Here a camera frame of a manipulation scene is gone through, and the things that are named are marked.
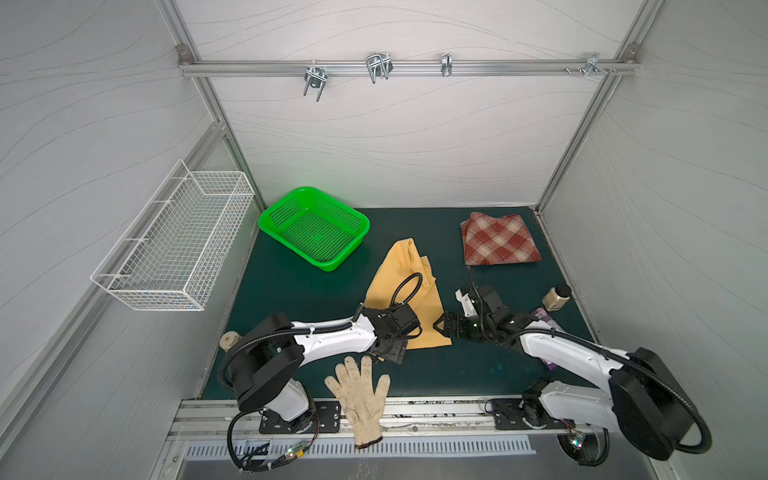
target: green plastic basket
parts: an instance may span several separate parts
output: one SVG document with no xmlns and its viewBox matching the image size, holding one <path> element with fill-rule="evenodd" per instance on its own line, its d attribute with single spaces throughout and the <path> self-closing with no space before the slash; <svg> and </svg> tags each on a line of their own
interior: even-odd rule
<svg viewBox="0 0 768 480">
<path fill-rule="evenodd" d="M 297 188 L 259 216 L 259 228 L 312 265 L 335 270 L 361 243 L 371 222 L 313 187 Z"/>
</svg>

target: work glove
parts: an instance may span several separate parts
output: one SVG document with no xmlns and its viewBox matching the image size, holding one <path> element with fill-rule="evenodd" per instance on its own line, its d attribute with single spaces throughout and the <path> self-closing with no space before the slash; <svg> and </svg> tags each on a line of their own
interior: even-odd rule
<svg viewBox="0 0 768 480">
<path fill-rule="evenodd" d="M 381 442 L 379 420 L 384 413 L 384 402 L 389 392 L 389 375 L 379 377 L 376 393 L 373 392 L 371 357 L 362 358 L 360 369 L 357 369 L 355 359 L 348 356 L 344 359 L 344 365 L 336 366 L 338 381 L 332 376 L 326 377 L 326 386 L 339 400 L 346 419 L 352 424 L 356 449 Z"/>
</svg>

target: yellow cloth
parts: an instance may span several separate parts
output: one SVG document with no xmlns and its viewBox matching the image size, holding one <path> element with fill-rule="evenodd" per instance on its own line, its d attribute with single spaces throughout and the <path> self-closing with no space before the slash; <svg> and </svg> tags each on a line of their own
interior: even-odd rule
<svg viewBox="0 0 768 480">
<path fill-rule="evenodd" d="M 432 327 L 432 324 L 442 315 L 442 303 L 440 302 L 440 295 L 437 293 L 435 277 L 432 276 L 429 260 L 427 257 L 419 257 L 419 251 L 416 249 L 412 238 L 400 240 L 389 249 L 379 271 L 373 277 L 371 286 L 368 287 L 366 306 L 378 309 L 387 308 L 397 286 L 408 275 L 416 272 L 422 274 L 422 288 L 408 304 L 419 318 L 424 332 L 418 338 L 408 341 L 408 350 L 450 345 L 451 339 L 440 335 Z M 405 300 L 415 286 L 416 280 L 408 282 L 400 289 L 395 300 L 398 302 Z"/>
</svg>

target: green mat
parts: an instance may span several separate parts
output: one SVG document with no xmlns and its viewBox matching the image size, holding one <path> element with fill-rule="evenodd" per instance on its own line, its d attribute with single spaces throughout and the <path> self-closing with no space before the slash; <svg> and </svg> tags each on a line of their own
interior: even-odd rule
<svg viewBox="0 0 768 480">
<path fill-rule="evenodd" d="M 515 265 L 476 266 L 478 285 L 490 285 L 513 310 L 532 311 L 557 283 L 564 281 L 544 234 L 530 209 L 519 208 L 386 208 L 361 210 L 371 220 L 368 236 L 336 270 L 323 272 L 268 235 L 259 234 L 237 293 L 227 330 L 248 333 L 272 313 L 291 320 L 318 322 L 351 316 L 365 299 L 368 285 L 397 240 L 412 237 L 421 255 L 429 257 L 443 308 L 461 312 L 454 292 L 467 283 L 459 224 L 473 211 L 492 217 L 519 214 L 541 252 L 541 261 Z M 575 302 L 552 313 L 566 331 L 591 339 Z M 351 354 L 359 359 L 362 354 Z M 299 369 L 295 378 L 315 397 L 332 396 L 323 380 L 346 355 L 317 360 Z M 232 392 L 216 381 L 223 350 L 214 363 L 203 399 L 231 399 Z M 563 369 L 549 372 L 541 360 L 498 346 L 455 339 L 452 346 L 408 350 L 402 365 L 377 363 L 374 377 L 392 377 L 390 396 L 519 394 L 539 376 L 589 386 Z"/>
</svg>

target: red plaid cloth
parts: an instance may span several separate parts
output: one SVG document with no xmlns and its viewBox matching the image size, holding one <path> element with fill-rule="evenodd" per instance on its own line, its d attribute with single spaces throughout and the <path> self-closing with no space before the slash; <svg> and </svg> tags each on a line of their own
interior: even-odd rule
<svg viewBox="0 0 768 480">
<path fill-rule="evenodd" d="M 466 265 L 498 265 L 541 260 L 541 254 L 520 215 L 494 218 L 472 212 L 469 220 L 462 222 L 462 239 Z"/>
</svg>

